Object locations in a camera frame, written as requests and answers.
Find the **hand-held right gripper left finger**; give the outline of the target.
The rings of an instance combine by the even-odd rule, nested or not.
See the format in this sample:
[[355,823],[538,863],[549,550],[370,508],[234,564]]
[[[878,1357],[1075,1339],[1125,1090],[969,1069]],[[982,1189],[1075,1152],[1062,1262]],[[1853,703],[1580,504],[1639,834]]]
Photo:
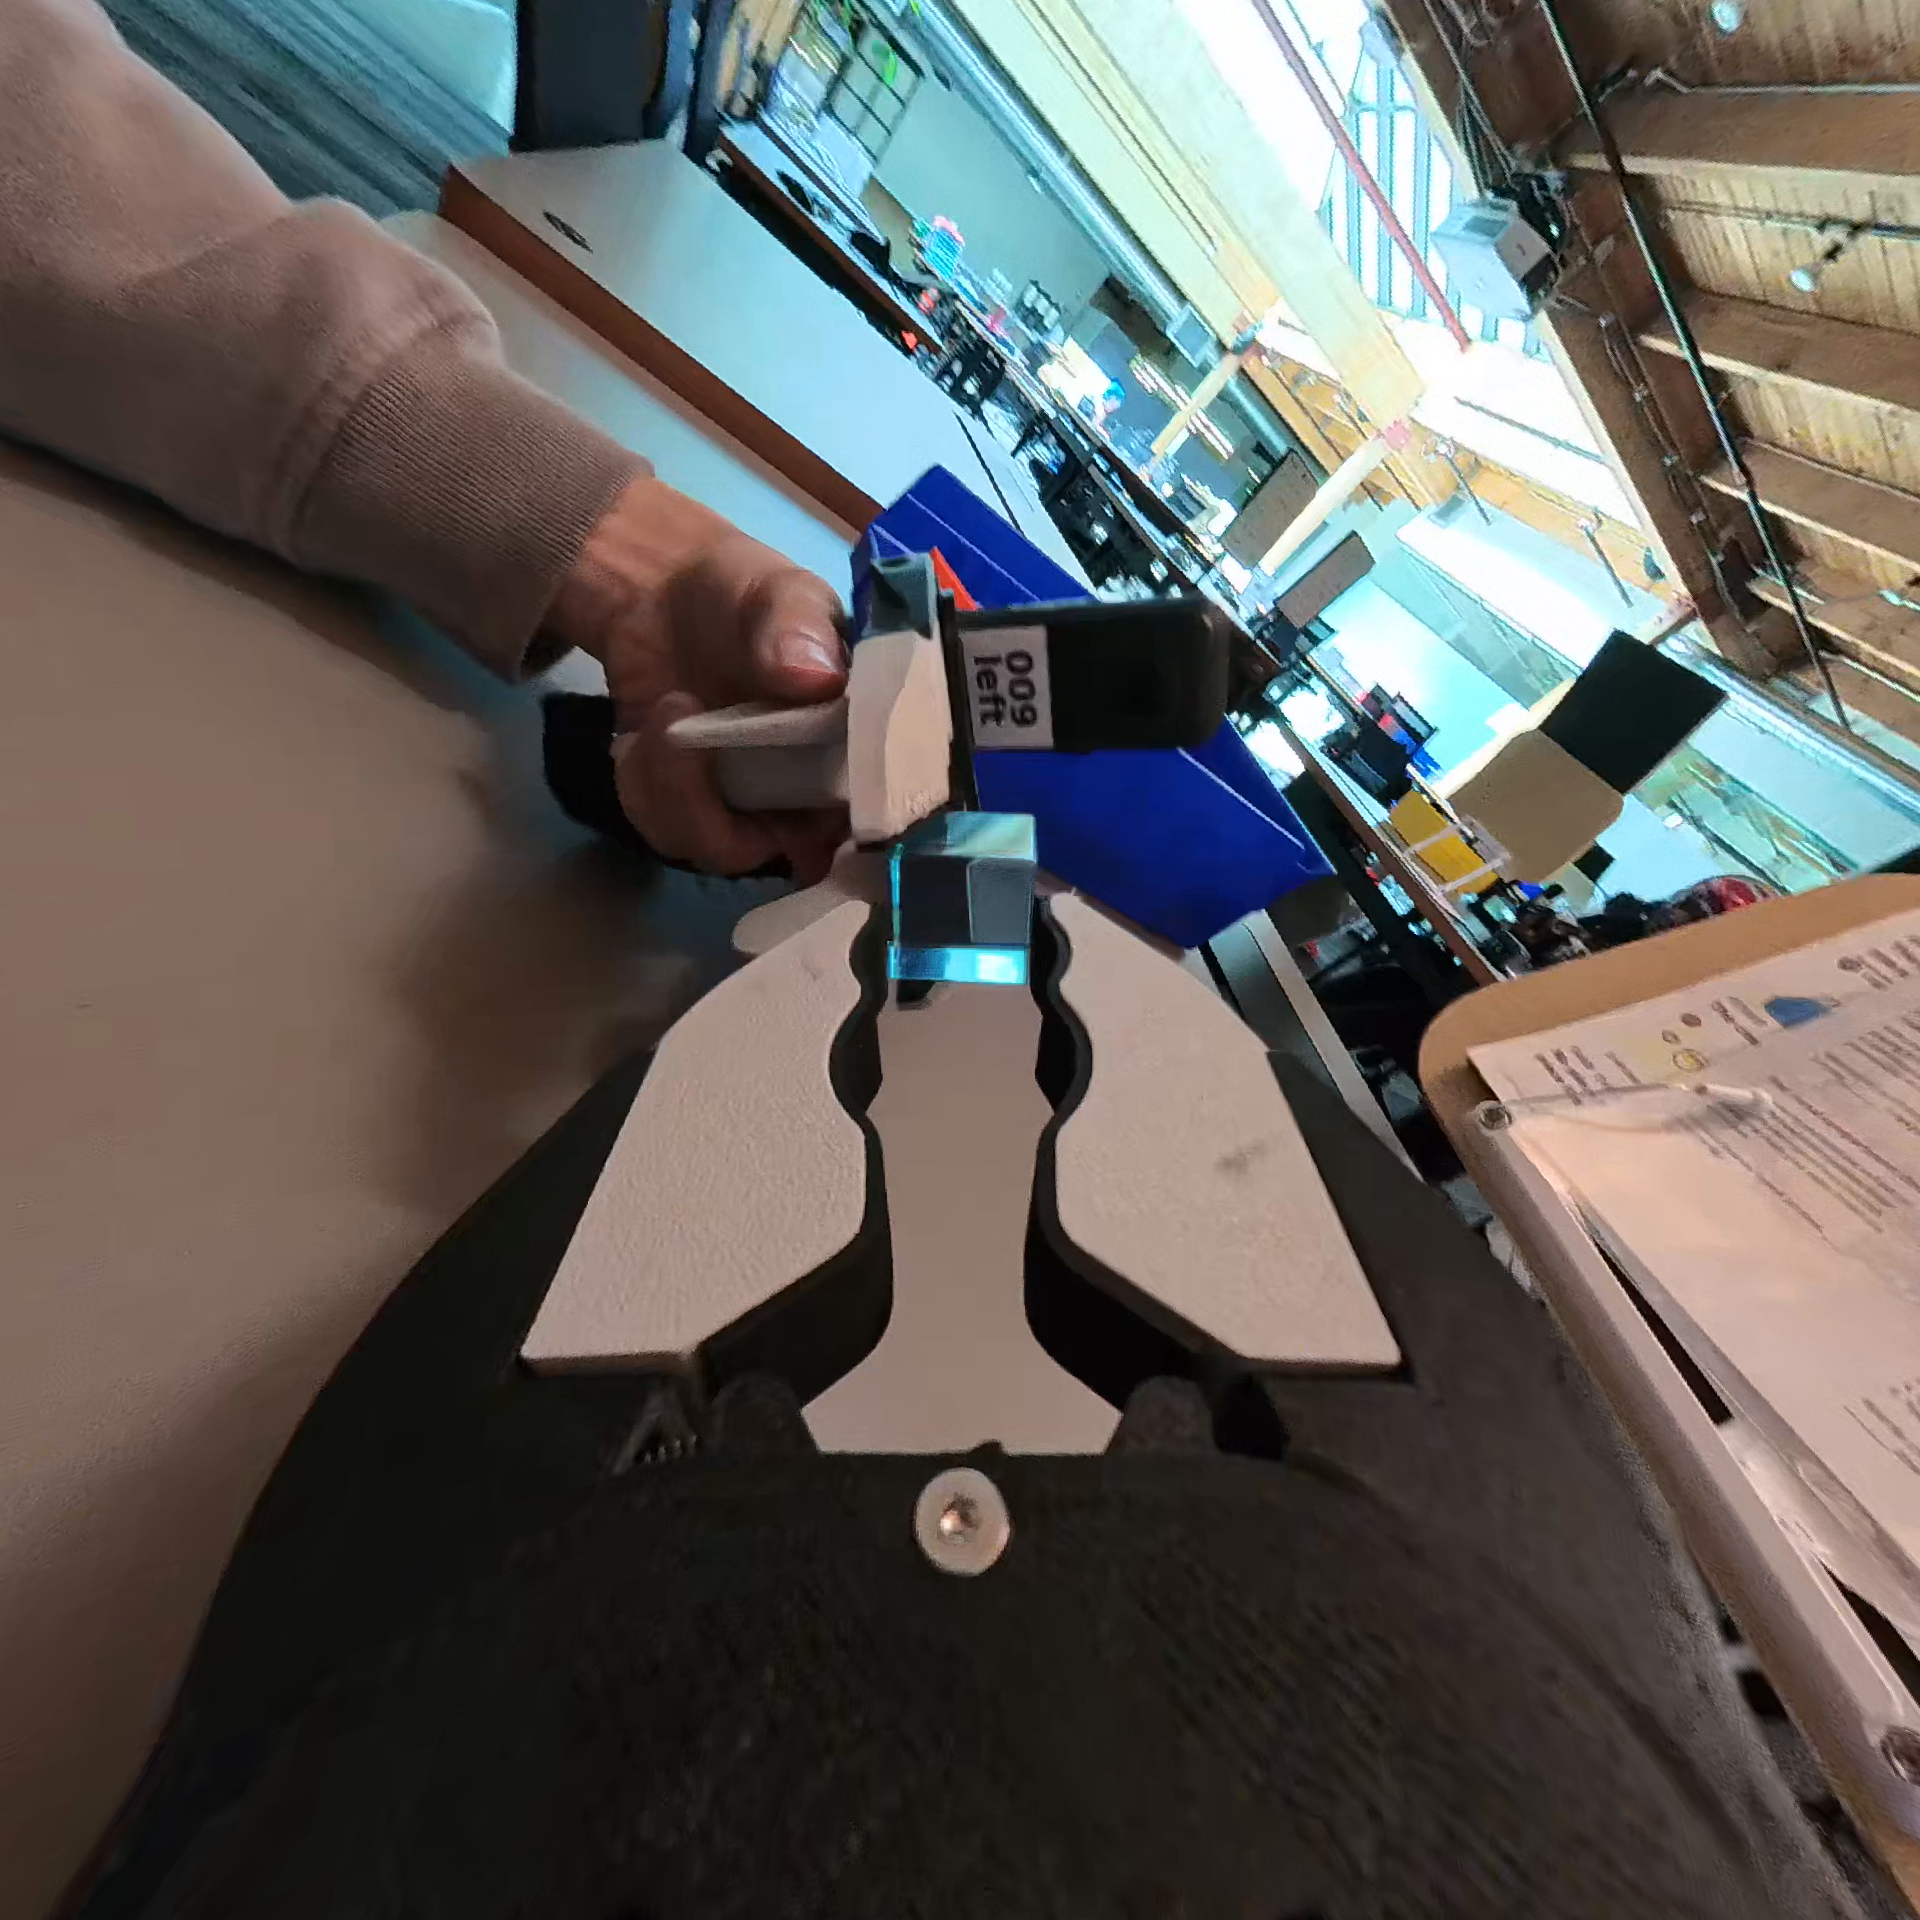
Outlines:
[[659,1043],[518,1357],[821,1396],[894,1307],[876,907],[839,903]]

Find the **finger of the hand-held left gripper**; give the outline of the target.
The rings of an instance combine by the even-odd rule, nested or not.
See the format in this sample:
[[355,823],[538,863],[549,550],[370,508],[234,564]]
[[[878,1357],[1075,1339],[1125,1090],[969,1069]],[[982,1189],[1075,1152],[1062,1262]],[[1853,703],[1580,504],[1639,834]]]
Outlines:
[[807,958],[847,962],[874,917],[870,888],[850,879],[819,879],[807,888],[762,903],[731,932],[739,959],[757,962],[793,941]]
[[951,797],[954,719],[945,651],[897,630],[862,640],[847,669],[847,823],[894,840]]

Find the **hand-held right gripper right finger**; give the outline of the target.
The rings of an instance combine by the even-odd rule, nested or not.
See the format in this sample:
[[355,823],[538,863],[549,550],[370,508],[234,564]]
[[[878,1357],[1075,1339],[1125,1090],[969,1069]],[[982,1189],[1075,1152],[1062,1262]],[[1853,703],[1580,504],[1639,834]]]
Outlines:
[[1266,1379],[1393,1376],[1401,1344],[1270,1052],[1086,899],[1034,925],[1047,1101],[1023,1317],[1106,1404],[1155,1379],[1233,1404]]

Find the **blue storage bin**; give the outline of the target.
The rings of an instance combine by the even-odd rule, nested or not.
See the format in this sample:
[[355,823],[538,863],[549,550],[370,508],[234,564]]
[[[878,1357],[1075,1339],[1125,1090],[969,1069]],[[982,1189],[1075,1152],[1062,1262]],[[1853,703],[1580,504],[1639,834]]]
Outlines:
[[1047,872],[1185,950],[1333,869],[1225,718],[1229,619],[1202,595],[1097,600],[957,475],[930,467],[852,550],[874,570],[939,548],[964,583],[973,784],[1028,814]]

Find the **clear glass cube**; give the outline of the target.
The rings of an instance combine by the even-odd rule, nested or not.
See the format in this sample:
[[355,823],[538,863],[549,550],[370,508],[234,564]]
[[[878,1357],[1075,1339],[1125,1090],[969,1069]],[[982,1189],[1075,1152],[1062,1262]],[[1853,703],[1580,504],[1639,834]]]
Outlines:
[[889,853],[886,975],[899,1005],[939,987],[1028,987],[1037,828],[1028,814],[945,808]]

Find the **person's left forearm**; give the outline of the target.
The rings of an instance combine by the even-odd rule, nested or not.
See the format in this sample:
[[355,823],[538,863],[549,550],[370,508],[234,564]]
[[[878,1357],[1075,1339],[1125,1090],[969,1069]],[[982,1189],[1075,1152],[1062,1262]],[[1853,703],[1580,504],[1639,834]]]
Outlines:
[[643,463],[521,379],[484,306],[341,202],[291,202],[93,5],[2,13],[5,431],[508,678],[644,605]]

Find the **grey desk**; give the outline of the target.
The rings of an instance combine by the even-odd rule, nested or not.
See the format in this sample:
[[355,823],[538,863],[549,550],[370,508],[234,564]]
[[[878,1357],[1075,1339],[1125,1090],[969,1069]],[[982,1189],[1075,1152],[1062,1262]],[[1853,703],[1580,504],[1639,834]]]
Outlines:
[[549,805],[538,695],[5,445],[5,1916],[50,1916],[390,1287],[779,883]]

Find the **person's left hand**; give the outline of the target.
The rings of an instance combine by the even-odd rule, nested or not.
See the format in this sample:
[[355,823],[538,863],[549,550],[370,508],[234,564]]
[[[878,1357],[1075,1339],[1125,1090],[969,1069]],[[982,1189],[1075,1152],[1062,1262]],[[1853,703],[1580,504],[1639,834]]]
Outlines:
[[841,806],[734,808],[711,759],[673,739],[694,714],[839,700],[847,647],[827,583],[638,477],[589,530],[538,636],[604,669],[617,803],[651,853],[716,877],[827,876],[847,837]]

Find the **upright display board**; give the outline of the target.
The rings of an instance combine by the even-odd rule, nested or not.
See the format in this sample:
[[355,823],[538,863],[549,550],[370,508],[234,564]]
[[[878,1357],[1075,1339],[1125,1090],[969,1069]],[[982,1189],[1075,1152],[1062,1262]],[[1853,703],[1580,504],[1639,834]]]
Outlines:
[[1273,612],[1293,630],[1305,630],[1315,619],[1373,571],[1375,557],[1361,535],[1343,535],[1293,583],[1290,583]]
[[1241,566],[1266,566],[1266,554],[1305,514],[1321,483],[1315,463],[1299,448],[1290,448],[1227,523],[1221,538],[1225,554]]

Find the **yellow bin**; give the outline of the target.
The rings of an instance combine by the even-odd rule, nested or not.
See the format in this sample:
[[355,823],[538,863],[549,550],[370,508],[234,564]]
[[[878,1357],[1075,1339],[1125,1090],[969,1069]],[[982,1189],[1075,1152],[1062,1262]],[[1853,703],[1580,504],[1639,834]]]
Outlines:
[[1499,885],[1493,853],[1444,805],[1410,788],[1385,816],[1409,858],[1450,895],[1474,895]]

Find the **cream rounded board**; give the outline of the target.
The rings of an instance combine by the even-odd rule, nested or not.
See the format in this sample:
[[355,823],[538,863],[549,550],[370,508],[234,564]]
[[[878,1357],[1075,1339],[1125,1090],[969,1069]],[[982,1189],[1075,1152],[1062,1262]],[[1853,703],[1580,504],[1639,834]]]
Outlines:
[[1588,853],[1625,812],[1625,796],[1539,728],[1517,731],[1465,778],[1446,803],[1490,866],[1543,885]]

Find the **black panel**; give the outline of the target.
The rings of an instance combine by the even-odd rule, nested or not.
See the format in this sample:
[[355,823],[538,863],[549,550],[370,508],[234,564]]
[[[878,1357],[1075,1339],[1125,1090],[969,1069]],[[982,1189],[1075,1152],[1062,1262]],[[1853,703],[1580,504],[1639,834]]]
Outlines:
[[1535,731],[1628,796],[1722,708],[1723,687],[1659,647],[1612,630]]

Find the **ceiling projector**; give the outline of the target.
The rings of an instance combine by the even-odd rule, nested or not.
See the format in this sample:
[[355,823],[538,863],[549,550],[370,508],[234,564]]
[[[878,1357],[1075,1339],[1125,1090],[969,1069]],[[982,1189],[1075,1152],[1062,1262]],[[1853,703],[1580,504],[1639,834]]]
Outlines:
[[1559,275],[1563,231],[1549,198],[1509,187],[1457,202],[1430,244],[1462,303],[1489,319],[1530,323]]

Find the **printed sheet blue banner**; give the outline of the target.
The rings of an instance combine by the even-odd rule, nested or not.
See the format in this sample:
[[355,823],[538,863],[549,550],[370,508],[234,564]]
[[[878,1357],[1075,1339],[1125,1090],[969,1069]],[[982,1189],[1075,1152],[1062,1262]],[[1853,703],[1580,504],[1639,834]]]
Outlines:
[[1829,1565],[1910,1642],[1916,981],[1713,1077],[1499,1098],[1591,1235],[1806,1483]]

